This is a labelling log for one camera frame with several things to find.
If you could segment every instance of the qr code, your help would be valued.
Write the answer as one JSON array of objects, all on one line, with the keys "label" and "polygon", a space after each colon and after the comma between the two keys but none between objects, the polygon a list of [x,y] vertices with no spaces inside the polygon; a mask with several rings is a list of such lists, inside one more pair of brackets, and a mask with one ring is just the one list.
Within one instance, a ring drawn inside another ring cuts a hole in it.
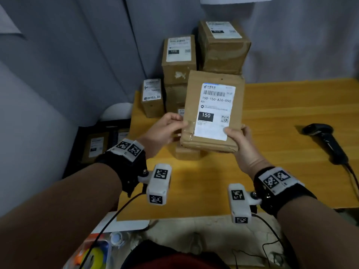
[{"label": "qr code", "polygon": [[229,122],[229,116],[222,115],[221,117],[221,123],[228,123]]}]

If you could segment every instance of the tape roll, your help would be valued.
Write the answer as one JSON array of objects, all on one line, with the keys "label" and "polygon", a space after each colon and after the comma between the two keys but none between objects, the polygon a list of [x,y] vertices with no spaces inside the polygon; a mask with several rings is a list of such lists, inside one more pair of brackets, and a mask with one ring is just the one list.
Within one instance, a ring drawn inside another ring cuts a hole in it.
[{"label": "tape roll", "polygon": [[[85,258],[89,249],[86,250],[83,257]],[[84,269],[101,269],[104,265],[103,263],[103,252],[100,248],[95,247],[91,250],[90,255],[88,256],[83,268]]]}]

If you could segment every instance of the gray wall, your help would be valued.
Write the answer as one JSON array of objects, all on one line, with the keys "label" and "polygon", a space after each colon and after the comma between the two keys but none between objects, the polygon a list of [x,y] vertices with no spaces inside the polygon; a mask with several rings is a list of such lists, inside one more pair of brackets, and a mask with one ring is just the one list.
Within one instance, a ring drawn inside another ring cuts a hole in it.
[{"label": "gray wall", "polygon": [[59,180],[77,126],[0,62],[0,216]]}]

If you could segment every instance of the barcode scanner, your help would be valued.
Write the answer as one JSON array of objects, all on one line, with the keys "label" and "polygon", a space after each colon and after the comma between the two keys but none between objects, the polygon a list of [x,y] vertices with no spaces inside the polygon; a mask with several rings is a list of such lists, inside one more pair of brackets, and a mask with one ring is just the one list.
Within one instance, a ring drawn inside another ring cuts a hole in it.
[{"label": "barcode scanner", "polygon": [[348,164],[348,157],[332,135],[333,127],[328,124],[310,124],[302,129],[302,134],[319,137],[330,155],[330,161],[335,165]]}]

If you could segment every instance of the barcode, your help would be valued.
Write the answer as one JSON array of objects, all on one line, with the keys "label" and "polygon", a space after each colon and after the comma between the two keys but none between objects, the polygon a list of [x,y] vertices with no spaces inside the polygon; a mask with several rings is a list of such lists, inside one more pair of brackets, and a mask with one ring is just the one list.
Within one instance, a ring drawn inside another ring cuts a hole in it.
[{"label": "barcode", "polygon": [[221,123],[228,123],[229,122],[229,116],[222,115],[221,117]]},{"label": "barcode", "polygon": [[203,94],[225,97],[225,92],[204,90]]}]

